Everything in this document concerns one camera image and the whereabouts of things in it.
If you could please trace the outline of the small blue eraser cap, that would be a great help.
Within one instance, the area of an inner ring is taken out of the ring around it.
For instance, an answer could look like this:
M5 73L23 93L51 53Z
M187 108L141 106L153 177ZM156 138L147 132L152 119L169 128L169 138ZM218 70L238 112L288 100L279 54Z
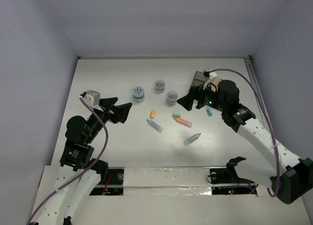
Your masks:
M213 115L212 110L210 108L207 108L206 112L207 112L208 116L212 116Z

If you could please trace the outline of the dark grey plastic bin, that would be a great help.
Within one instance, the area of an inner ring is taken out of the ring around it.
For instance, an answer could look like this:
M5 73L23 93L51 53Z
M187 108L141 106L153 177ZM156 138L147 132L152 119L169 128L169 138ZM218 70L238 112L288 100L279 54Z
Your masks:
M191 88L193 86L203 86L206 82L207 78L205 77L205 75L203 74L203 72L200 71L196 71L192 80L192 83L190 85L189 91L191 90Z

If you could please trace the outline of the green eraser cap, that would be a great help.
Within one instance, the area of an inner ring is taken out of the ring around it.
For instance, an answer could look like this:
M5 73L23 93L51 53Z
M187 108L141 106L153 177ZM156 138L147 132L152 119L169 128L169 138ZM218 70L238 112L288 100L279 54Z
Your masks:
M172 117L173 117L173 118L180 118L180 113L173 113L173 114L172 114Z

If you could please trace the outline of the orange pencil-shaped case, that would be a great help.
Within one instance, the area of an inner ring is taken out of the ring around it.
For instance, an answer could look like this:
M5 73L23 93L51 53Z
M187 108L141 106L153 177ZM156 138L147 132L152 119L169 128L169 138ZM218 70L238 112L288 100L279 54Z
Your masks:
M188 127L188 128L191 128L192 125L193 125L191 122L186 121L186 120L184 120L184 119L182 119L182 118L175 117L174 120L175 120L178 124L183 125L183 126L186 126L186 127Z

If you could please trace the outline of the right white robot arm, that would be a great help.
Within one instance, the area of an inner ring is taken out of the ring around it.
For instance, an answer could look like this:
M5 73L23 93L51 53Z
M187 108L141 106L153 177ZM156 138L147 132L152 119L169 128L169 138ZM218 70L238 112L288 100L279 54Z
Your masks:
M221 111L224 123L252 144L273 167L269 171L254 169L242 163L244 157L233 158L225 170L229 181L249 178L277 192L281 202L291 204L313 188L313 161L302 159L273 138L255 114L240 103L239 94L233 81L222 80L212 88L192 86L177 103L188 111L194 101L198 102L196 109L209 106Z

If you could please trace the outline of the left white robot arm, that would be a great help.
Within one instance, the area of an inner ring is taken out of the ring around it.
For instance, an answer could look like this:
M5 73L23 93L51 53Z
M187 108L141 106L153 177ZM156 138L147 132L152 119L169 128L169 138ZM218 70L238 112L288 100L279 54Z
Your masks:
M101 99L88 91L79 99L91 115L68 120L53 191L34 210L29 225L73 224L94 187L110 178L108 163L100 160L109 140L106 123L125 123L132 103L116 105L117 97Z

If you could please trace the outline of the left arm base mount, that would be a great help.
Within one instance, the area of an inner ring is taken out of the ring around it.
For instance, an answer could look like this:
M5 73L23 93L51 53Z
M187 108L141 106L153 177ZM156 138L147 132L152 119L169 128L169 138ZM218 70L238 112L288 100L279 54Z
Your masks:
M90 196L122 196L124 194L124 168L110 168L108 175L90 192Z

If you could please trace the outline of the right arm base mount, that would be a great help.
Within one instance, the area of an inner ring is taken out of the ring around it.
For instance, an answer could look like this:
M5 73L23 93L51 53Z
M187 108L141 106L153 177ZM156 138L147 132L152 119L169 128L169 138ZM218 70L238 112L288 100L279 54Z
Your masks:
M225 167L210 168L206 181L212 185L213 195L257 195L257 184L238 177L235 166L244 157L232 158Z

